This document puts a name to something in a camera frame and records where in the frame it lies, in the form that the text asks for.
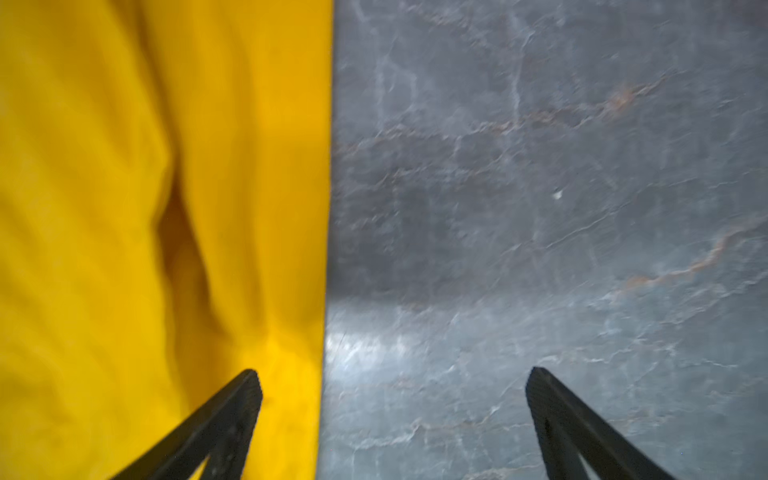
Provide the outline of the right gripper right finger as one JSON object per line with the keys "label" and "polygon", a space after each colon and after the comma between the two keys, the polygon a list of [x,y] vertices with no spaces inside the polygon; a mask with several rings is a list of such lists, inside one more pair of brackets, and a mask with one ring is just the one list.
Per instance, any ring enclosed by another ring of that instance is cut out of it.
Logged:
{"label": "right gripper right finger", "polygon": [[673,478],[549,370],[534,367],[525,386],[543,464],[550,479]]}

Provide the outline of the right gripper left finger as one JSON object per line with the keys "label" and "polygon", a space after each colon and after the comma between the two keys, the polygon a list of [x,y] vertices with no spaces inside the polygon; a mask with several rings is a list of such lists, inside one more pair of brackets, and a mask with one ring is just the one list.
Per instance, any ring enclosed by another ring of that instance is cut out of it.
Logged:
{"label": "right gripper left finger", "polygon": [[240,479],[263,393],[257,372],[246,369],[117,479]]}

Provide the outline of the yellow t shirt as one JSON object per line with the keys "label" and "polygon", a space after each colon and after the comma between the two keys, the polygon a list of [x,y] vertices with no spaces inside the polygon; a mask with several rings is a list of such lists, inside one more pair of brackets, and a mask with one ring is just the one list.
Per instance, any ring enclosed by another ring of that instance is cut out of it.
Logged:
{"label": "yellow t shirt", "polygon": [[329,1],[1,5],[1,475],[106,479],[245,369],[316,473]]}

